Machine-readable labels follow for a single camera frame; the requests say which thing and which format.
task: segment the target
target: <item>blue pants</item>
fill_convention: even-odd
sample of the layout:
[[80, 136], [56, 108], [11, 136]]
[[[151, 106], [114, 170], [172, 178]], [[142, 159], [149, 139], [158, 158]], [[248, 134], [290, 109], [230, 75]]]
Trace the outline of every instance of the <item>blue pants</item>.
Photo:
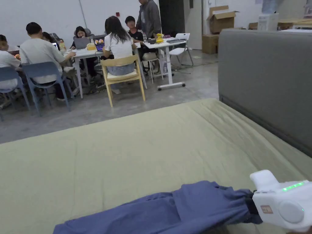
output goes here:
[[[114, 76], [122, 76], [132, 73], [134, 71], [134, 63], [125, 65], [125, 66], [114, 66], [114, 67], [107, 67], [107, 72]], [[112, 89], [118, 89], [118, 84], [111, 85]]]
[[185, 184], [59, 224], [53, 234], [198, 234], [222, 225], [260, 224], [260, 216], [252, 215], [245, 202], [251, 194], [209, 181]]

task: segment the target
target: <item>label sticker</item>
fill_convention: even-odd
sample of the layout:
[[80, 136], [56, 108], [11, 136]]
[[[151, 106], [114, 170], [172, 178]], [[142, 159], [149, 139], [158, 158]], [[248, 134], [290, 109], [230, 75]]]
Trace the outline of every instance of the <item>label sticker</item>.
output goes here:
[[273, 214], [273, 211], [270, 206], [261, 206], [261, 209], [264, 214]]

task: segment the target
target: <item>woman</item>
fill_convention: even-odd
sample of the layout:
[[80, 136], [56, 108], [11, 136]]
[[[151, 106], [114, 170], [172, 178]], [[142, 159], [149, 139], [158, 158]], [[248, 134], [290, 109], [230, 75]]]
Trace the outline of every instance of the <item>woman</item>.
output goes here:
[[49, 33], [43, 32], [42, 35], [43, 35], [43, 37], [42, 37], [43, 40], [48, 41], [50, 43], [56, 43], [58, 50], [60, 50], [59, 44], [56, 42], [56, 40], [54, 38], [51, 37], [51, 35]]
[[[104, 39], [104, 57], [109, 58], [110, 52], [113, 53], [115, 59], [133, 55], [132, 49], [136, 49], [136, 45], [116, 16], [111, 16], [105, 21], [105, 31], [108, 35]], [[107, 71], [115, 76], [126, 75], [134, 71], [134, 63], [125, 66], [107, 67]], [[120, 93], [115, 85], [112, 85], [112, 91], [117, 94]]]
[[[81, 26], [78, 26], [76, 28], [76, 31], [75, 31], [75, 36], [77, 38], [83, 38], [83, 37], [88, 37], [89, 35], [87, 35], [85, 29]], [[73, 42], [73, 44], [71, 45], [71, 50], [74, 50], [76, 49], [76, 45], [75, 45], [75, 42]], [[86, 59], [86, 62], [87, 62], [87, 68], [88, 68], [88, 72], [90, 74], [91, 77], [95, 77], [97, 75], [95, 69], [94, 69], [94, 62], [97, 60], [97, 58], [87, 58]], [[80, 69], [81, 70], [84, 70], [85, 69], [85, 64], [83, 62], [83, 59], [80, 60]]]

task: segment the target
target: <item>light wood chair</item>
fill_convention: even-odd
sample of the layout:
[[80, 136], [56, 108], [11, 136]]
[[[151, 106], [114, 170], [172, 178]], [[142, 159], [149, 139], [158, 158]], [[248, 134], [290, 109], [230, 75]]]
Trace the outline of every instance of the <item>light wood chair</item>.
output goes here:
[[[108, 66], [124, 66], [124, 65], [128, 65], [134, 62], [136, 63], [136, 68], [134, 69], [134, 72], [132, 73], [129, 73], [123, 76], [114, 76], [107, 72], [106, 67]], [[104, 74], [108, 98], [110, 100], [111, 107], [113, 107], [113, 103], [112, 103], [113, 93], [110, 88], [110, 85], [132, 81], [132, 80], [139, 80], [143, 100], [145, 101], [145, 94], [144, 94], [144, 89], [143, 89], [143, 82], [142, 82], [142, 77], [141, 77], [138, 55], [133, 55], [133, 56], [129, 56], [126, 58], [121, 58], [121, 59], [107, 59], [107, 60], [101, 61], [101, 64], [103, 67], [103, 74]]]

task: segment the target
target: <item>upholstered headboard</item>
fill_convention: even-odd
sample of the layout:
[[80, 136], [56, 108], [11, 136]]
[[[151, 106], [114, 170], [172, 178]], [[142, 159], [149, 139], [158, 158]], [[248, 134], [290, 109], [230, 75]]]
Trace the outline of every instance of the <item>upholstered headboard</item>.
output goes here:
[[312, 156], [312, 33], [223, 30], [220, 100]]

